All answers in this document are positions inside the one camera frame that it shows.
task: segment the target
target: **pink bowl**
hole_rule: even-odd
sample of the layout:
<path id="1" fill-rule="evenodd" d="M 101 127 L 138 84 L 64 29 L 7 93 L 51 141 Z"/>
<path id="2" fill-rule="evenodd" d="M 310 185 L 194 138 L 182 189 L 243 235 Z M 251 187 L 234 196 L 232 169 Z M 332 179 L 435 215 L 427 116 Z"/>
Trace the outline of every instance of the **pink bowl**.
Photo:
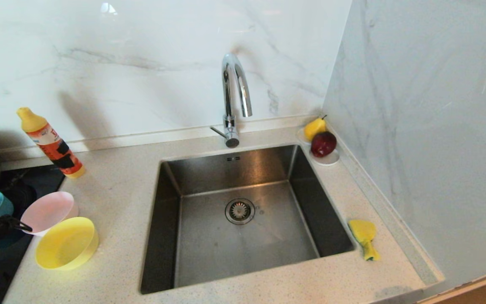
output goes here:
<path id="1" fill-rule="evenodd" d="M 68 192 L 54 192 L 39 198 L 22 215 L 21 221 L 32 227 L 25 233 L 45 235 L 54 225 L 78 216 L 78 206 L 73 195 Z"/>

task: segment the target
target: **sponge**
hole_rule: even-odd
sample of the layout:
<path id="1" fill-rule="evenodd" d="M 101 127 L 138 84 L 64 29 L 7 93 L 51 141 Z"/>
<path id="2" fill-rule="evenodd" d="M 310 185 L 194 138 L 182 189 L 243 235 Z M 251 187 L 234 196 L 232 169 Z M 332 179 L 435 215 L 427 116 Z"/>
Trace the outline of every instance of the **sponge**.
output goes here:
<path id="1" fill-rule="evenodd" d="M 379 261 L 380 254 L 374 249 L 370 243 L 376 236 L 376 227 L 373 223 L 362 220 L 351 220 L 348 222 L 351 233 L 355 239 L 363 246 L 364 258 L 366 261 Z"/>

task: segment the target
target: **marble backsplash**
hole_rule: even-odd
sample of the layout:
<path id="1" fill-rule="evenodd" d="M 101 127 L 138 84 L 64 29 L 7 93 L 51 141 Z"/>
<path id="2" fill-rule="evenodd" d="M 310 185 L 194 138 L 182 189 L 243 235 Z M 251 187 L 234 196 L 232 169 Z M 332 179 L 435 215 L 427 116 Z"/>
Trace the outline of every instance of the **marble backsplash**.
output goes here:
<path id="1" fill-rule="evenodd" d="M 486 1 L 355 0 L 324 112 L 443 271 L 486 273 Z"/>
<path id="2" fill-rule="evenodd" d="M 236 52 L 254 116 L 317 114 L 351 0 L 0 1 L 0 149 L 29 106 L 67 141 L 218 125 Z"/>

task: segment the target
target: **kitchen sink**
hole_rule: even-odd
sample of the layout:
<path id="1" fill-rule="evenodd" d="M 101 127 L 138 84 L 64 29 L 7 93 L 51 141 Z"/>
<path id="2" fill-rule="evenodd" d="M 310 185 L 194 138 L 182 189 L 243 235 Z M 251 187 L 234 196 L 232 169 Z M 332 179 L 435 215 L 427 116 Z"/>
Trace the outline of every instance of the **kitchen sink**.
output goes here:
<path id="1" fill-rule="evenodd" d="M 160 164 L 141 293 L 354 249 L 300 146 Z"/>

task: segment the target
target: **small white plate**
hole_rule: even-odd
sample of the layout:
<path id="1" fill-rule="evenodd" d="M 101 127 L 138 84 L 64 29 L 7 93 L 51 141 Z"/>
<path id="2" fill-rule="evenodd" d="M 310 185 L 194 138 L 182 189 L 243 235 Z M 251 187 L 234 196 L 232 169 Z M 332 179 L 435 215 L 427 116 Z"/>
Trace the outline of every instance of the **small white plate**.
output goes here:
<path id="1" fill-rule="evenodd" d="M 331 166 L 333 164 L 336 164 L 340 159 L 340 155 L 337 149 L 333 150 L 333 152 L 331 152 L 329 155 L 326 155 L 324 157 L 316 157 L 312 155 L 312 152 L 310 150 L 309 150 L 309 154 L 312 157 L 312 159 L 321 166 Z"/>
<path id="2" fill-rule="evenodd" d="M 299 129 L 296 133 L 297 139 L 302 143 L 306 145 L 311 145 L 311 141 L 307 140 L 307 137 L 305 137 L 305 128 Z"/>

